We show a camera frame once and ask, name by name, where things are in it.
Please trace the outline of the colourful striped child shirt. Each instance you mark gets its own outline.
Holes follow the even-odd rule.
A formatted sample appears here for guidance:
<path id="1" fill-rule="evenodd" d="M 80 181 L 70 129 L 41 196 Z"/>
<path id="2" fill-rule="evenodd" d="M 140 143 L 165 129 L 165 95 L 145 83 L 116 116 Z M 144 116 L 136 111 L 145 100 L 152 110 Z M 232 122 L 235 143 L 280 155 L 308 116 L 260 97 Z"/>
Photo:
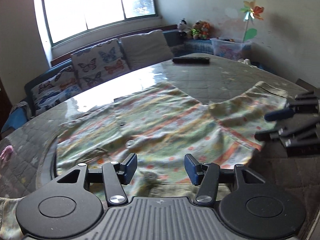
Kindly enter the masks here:
<path id="1" fill-rule="evenodd" d="M 48 141 L 57 141 L 58 174 L 80 161 L 99 168 L 136 153 L 137 172 L 125 187 L 130 197 L 192 196 L 184 156 L 191 153 L 223 168 L 249 162 L 262 147 L 255 132 L 274 127 L 265 113 L 283 107 L 287 96 L 260 81 L 239 96 L 204 105 L 160 82 L 61 124 Z"/>

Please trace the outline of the grey quilted table cover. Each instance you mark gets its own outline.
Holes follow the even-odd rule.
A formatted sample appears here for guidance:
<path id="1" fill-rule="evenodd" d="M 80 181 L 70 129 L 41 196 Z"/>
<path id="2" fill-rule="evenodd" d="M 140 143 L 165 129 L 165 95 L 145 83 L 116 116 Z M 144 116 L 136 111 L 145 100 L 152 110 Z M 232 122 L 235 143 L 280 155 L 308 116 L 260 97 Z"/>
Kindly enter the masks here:
<path id="1" fill-rule="evenodd" d="M 17 222 L 10 221 L 7 212 L 13 210 L 18 198 L 50 180 L 53 140 L 60 124 L 161 81 L 172 83 L 204 104 L 231 99 L 259 81 L 287 91 L 291 98 L 305 92 L 303 87 L 277 75 L 212 56 L 207 66 L 174 66 L 171 61 L 165 61 L 78 94 L 33 118 L 1 141 L 1 147 L 12 145 L 15 150 L 1 165 L 1 239 L 22 238 Z M 319 156 L 287 158 L 284 149 L 274 142 L 266 144 L 250 166 L 305 204 L 307 218 L 299 235 L 302 239 L 318 239 Z"/>

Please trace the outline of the clear plastic storage box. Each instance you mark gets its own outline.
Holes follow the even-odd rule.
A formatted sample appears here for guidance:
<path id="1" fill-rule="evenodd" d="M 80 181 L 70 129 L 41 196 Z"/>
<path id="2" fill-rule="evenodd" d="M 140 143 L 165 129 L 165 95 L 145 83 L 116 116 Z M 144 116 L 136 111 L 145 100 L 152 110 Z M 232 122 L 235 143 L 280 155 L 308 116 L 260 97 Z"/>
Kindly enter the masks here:
<path id="1" fill-rule="evenodd" d="M 239 59 L 249 59 L 251 57 L 252 42 L 242 42 L 239 39 L 230 41 L 228 39 L 210 39 L 215 56 L 238 61 Z"/>

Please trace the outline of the butterfly seat cushion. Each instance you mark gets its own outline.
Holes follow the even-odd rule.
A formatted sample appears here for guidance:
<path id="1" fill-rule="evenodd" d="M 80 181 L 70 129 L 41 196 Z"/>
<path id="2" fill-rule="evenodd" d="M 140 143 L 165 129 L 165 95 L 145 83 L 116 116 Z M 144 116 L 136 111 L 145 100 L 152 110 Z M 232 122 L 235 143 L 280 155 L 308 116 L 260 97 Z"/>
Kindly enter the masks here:
<path id="1" fill-rule="evenodd" d="M 65 67 L 31 89 L 35 115 L 40 115 L 81 92 L 73 67 Z"/>

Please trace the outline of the dark blue sofa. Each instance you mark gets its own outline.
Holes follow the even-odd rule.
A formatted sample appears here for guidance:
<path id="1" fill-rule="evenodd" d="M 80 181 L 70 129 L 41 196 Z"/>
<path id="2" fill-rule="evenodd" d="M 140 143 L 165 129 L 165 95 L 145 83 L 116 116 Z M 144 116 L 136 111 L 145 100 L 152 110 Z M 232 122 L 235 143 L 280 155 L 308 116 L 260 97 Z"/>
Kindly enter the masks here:
<path id="1" fill-rule="evenodd" d="M 164 37 L 167 44 L 175 56 L 187 55 L 190 53 L 206 53 L 214 54 L 214 49 L 210 40 L 197 40 L 187 41 L 185 38 L 179 37 L 178 30 L 165 30 L 163 31 Z M 35 115 L 35 96 L 31 91 L 32 88 L 38 86 L 40 83 L 54 77 L 56 74 L 61 72 L 64 68 L 68 68 L 72 65 L 71 56 L 67 56 L 64 61 L 50 68 L 48 71 L 44 72 L 40 76 L 34 78 L 24 85 L 24 91 L 26 94 L 26 101 L 31 109 L 32 115 Z"/>

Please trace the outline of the small pink toy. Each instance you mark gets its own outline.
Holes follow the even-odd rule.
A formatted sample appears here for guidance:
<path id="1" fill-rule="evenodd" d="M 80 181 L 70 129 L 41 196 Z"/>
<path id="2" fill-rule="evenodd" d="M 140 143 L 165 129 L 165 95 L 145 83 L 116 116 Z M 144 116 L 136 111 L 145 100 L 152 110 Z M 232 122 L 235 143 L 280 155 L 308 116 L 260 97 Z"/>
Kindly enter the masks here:
<path id="1" fill-rule="evenodd" d="M 13 152 L 14 152 L 14 148 L 12 145 L 6 146 L 0 155 L 1 162 L 6 163 L 10 159 Z"/>

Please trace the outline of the blue cloth on sofa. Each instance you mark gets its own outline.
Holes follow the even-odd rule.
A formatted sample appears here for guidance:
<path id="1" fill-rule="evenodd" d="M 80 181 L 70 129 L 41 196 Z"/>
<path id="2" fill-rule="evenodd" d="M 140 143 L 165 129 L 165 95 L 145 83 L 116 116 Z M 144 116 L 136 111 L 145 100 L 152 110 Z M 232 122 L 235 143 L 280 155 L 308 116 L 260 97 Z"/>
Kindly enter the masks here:
<path id="1" fill-rule="evenodd" d="M 15 131 L 27 123 L 32 117 L 31 108 L 26 101 L 21 101 L 15 104 L 9 113 L 7 121 L 1 129 L 1 133 Z"/>

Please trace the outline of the colourful paper pinwheel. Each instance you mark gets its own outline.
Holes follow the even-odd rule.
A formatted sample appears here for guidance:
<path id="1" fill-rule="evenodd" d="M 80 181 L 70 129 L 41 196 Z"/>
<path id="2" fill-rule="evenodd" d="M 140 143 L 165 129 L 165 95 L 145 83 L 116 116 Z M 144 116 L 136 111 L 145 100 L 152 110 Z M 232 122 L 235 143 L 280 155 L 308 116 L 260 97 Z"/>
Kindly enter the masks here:
<path id="1" fill-rule="evenodd" d="M 245 28 L 242 35 L 242 43 L 253 39 L 258 31 L 256 28 L 249 28 L 249 24 L 253 25 L 255 20 L 263 21 L 262 13 L 264 12 L 264 7 L 257 5 L 256 0 L 244 1 L 244 6 L 240 9 L 244 13 Z"/>

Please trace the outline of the butterfly back cushion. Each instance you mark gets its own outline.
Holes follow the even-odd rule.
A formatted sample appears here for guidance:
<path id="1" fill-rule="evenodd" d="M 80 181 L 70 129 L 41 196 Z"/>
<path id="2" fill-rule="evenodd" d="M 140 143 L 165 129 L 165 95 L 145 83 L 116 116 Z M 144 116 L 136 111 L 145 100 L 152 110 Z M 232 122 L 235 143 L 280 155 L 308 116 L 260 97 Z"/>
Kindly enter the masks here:
<path id="1" fill-rule="evenodd" d="M 130 72 L 116 38 L 77 51 L 71 55 L 71 59 L 82 90 Z"/>

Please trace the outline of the black remote control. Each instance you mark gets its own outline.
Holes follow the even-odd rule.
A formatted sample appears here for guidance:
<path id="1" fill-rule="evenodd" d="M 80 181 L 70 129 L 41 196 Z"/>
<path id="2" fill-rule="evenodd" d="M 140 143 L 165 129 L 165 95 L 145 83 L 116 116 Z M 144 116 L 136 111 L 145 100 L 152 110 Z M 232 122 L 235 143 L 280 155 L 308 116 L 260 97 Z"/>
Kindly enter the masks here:
<path id="1" fill-rule="evenodd" d="M 210 64 L 209 57 L 174 57 L 172 62 L 175 64 Z"/>

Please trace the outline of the plain beige cushion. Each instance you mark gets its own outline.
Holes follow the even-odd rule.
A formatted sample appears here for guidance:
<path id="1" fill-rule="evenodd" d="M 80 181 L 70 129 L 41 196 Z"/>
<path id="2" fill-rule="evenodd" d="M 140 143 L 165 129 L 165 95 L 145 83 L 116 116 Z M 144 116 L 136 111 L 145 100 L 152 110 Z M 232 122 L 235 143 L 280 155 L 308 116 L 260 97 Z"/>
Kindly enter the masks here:
<path id="1" fill-rule="evenodd" d="M 120 43 L 131 70 L 151 66 L 174 57 L 161 30 L 121 37 Z"/>

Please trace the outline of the orange plush toy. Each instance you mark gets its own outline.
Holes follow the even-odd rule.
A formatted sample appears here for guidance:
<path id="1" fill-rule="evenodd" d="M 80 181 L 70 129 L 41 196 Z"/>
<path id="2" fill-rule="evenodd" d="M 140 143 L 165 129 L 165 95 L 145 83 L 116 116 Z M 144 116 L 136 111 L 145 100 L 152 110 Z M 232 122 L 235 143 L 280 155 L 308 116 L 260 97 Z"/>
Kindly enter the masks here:
<path id="1" fill-rule="evenodd" d="M 201 39 L 208 40 L 210 37 L 210 24 L 208 22 L 204 22 L 201 28 Z"/>

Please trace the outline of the brown bear plush toy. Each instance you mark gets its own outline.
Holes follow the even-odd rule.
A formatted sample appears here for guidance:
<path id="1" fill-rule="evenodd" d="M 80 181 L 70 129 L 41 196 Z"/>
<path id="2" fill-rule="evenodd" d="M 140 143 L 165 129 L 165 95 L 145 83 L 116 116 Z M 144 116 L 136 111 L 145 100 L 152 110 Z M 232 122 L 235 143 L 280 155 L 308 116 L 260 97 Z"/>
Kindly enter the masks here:
<path id="1" fill-rule="evenodd" d="M 203 21 L 197 21 L 195 24 L 193 24 L 191 28 L 191 34 L 194 40 L 201 38 L 202 26 L 203 26 Z"/>

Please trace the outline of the black white plush toy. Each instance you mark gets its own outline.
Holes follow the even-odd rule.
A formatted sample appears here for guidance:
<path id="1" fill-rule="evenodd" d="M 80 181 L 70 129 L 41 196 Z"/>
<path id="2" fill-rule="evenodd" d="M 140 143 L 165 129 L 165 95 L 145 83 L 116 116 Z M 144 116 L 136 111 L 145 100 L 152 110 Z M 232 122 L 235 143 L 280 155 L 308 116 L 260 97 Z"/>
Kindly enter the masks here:
<path id="1" fill-rule="evenodd" d="M 186 38 L 188 32 L 188 26 L 185 18 L 182 18 L 177 25 L 178 34 L 180 38 Z"/>

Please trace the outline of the window with green frame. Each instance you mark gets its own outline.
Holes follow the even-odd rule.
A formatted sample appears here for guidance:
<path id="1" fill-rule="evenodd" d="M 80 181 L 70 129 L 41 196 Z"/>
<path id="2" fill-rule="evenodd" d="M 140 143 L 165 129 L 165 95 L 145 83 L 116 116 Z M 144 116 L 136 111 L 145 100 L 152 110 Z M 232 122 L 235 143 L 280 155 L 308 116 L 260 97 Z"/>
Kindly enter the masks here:
<path id="1" fill-rule="evenodd" d="M 118 22 L 157 15 L 154 0 L 43 0 L 51 44 Z"/>

